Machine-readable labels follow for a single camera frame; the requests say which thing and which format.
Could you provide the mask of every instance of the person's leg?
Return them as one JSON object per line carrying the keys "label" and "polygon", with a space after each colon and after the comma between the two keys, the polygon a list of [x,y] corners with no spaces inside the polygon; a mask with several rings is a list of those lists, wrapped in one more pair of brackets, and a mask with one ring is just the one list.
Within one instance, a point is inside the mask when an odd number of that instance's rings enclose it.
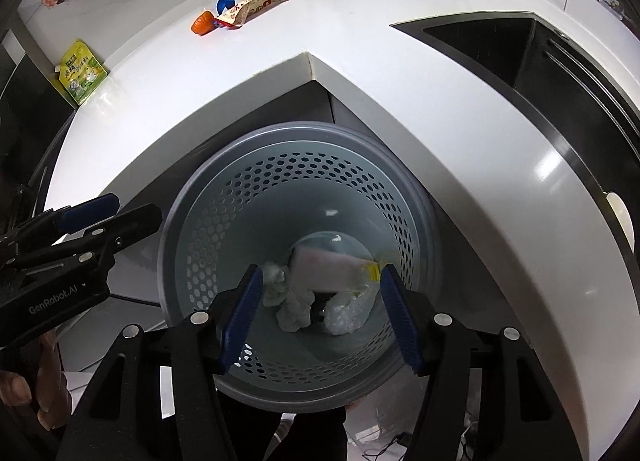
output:
{"label": "person's leg", "polygon": [[297,414],[291,430],[269,461],[346,461],[347,433],[344,407],[313,414]]}
{"label": "person's leg", "polygon": [[238,461],[262,461],[282,415],[254,409],[220,391],[218,400]]}

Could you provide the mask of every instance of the yellow pouch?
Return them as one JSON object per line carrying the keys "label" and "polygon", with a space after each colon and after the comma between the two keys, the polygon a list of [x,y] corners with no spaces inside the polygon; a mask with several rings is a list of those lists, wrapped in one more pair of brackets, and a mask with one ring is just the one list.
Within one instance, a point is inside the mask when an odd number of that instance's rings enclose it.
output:
{"label": "yellow pouch", "polygon": [[104,67],[94,57],[87,45],[76,40],[60,63],[60,83],[65,86],[78,105],[94,92],[107,76]]}

